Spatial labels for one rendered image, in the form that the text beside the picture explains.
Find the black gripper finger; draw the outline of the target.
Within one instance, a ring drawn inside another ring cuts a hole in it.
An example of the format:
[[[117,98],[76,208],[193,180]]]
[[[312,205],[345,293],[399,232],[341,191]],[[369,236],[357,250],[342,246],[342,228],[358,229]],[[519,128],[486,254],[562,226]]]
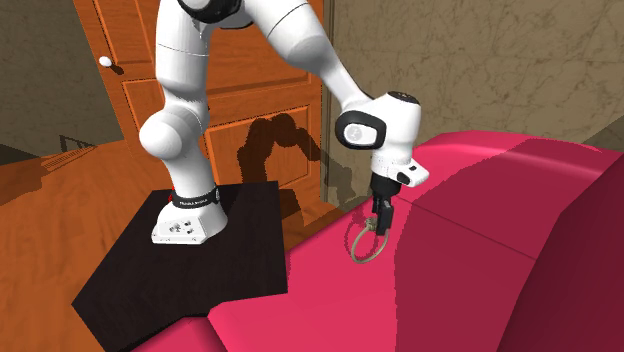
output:
[[[376,215],[375,233],[377,235],[385,235],[392,225],[394,214],[391,198],[373,195],[372,212]]]

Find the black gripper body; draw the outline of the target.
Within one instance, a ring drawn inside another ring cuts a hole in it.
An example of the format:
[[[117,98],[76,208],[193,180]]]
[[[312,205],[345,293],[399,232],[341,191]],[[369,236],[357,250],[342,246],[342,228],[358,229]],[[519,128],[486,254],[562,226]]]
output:
[[[374,198],[389,198],[398,193],[398,182],[372,173],[370,189]]]

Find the pink red sofa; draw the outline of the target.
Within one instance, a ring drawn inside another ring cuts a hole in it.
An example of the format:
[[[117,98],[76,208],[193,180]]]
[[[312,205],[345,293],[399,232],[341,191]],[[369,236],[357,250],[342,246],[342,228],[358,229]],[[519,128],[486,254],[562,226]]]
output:
[[[496,352],[557,218],[617,151],[513,133],[441,134],[414,151],[387,237],[364,203],[291,249],[288,290],[222,303],[133,352]]]

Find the orange wooden door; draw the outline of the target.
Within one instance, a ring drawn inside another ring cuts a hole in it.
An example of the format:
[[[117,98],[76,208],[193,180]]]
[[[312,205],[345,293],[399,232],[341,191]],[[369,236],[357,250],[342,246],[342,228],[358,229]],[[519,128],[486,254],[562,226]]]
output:
[[[154,68],[160,0],[73,0],[132,156],[168,185],[139,129],[164,105]],[[210,125],[199,140],[219,184],[275,180],[287,233],[332,211],[320,199],[321,82],[288,66],[256,26],[213,33]]]

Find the black robot stand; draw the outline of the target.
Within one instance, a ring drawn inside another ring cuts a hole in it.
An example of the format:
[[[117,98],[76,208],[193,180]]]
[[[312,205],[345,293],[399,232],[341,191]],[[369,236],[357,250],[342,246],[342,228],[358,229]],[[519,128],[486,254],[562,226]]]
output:
[[[201,245],[155,244],[169,193],[153,191],[72,302],[105,352],[131,352],[184,317],[287,292],[276,182],[223,185],[225,229]]]

